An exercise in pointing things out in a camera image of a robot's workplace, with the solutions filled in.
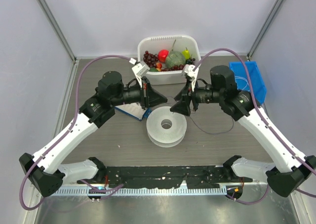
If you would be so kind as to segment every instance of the tape roll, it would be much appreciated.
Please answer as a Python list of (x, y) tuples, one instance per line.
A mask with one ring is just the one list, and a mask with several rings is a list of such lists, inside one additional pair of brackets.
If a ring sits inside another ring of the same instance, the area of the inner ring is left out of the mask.
[(161, 147), (179, 144), (187, 130), (185, 116), (170, 112), (169, 106), (155, 109), (147, 119), (147, 134), (150, 140)]

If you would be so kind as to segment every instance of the fruit basket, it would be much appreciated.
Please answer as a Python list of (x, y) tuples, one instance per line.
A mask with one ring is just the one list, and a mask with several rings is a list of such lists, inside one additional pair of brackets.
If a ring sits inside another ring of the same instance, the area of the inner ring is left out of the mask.
[[(183, 52), (188, 50), (190, 58), (194, 58), (195, 62), (201, 60), (201, 56), (198, 51), (198, 45), (195, 39), (187, 35), (170, 35), (170, 36), (156, 36), (148, 37), (138, 45), (138, 61), (144, 61), (146, 51), (152, 54), (154, 58), (159, 58), (158, 54), (162, 50)], [(181, 76), (182, 70), (178, 67), (177, 70), (172, 71), (159, 71), (159, 72), (147, 72), (146, 77), (149, 79), (152, 85), (166, 85), (166, 84), (178, 84), (185, 83), (186, 80)]]

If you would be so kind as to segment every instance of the white plastic basket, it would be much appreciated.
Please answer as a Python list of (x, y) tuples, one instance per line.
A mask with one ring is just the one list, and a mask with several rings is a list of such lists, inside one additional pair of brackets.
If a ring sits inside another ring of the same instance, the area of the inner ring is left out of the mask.
[[(174, 40), (177, 40), (173, 50), (184, 51), (188, 48), (192, 57), (196, 59), (196, 62), (201, 60), (201, 56), (198, 51), (198, 45), (195, 39), (187, 35), (170, 35), (170, 36), (155, 36), (148, 37), (138, 45), (138, 61), (143, 60), (145, 51), (156, 54), (160, 50), (171, 50)], [(169, 71), (169, 72), (147, 72), (146, 77), (149, 79), (152, 85), (166, 85), (185, 83), (186, 80), (181, 76), (181, 71)]]

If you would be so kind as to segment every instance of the white cable clip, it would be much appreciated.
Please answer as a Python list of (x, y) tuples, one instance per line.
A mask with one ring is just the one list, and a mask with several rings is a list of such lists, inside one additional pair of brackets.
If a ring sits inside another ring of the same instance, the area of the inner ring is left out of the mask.
[(193, 71), (195, 69), (195, 65), (185, 65), (185, 67), (182, 70), (182, 76), (187, 78), (191, 78), (191, 90), (194, 91), (195, 87), (196, 87), (196, 83), (197, 83), (197, 79), (198, 79), (198, 68)]
[(134, 58), (131, 58), (129, 62), (130, 62), (131, 64), (135, 65), (135, 63), (137, 62), (137, 60), (134, 59)]
[(147, 66), (144, 61), (141, 61), (132, 67), (132, 71), (136, 77), (136, 80), (138, 81), (140, 88), (142, 88), (142, 77), (149, 71), (149, 66)]

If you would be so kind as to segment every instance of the black cable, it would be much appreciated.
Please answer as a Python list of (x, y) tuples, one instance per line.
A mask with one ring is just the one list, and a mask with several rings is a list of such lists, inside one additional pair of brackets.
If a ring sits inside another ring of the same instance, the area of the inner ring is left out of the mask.
[(228, 132), (230, 132), (233, 128), (234, 128), (234, 120), (233, 120), (233, 118), (232, 118), (232, 127), (229, 129), (229, 130), (227, 130), (227, 131), (224, 131), (224, 132), (219, 132), (219, 133), (211, 133), (211, 132), (207, 132), (207, 131), (205, 131), (205, 130), (203, 130), (199, 125), (197, 125), (196, 124), (196, 122), (193, 120), (193, 118), (191, 118), (191, 117), (189, 117), (191, 120), (192, 120), (192, 122), (194, 123), (194, 125), (198, 128), (198, 129), (200, 129), (202, 132), (204, 132), (204, 133), (206, 133), (206, 134), (209, 134), (209, 135), (218, 135), (218, 134), (225, 134), (225, 133), (228, 133)]

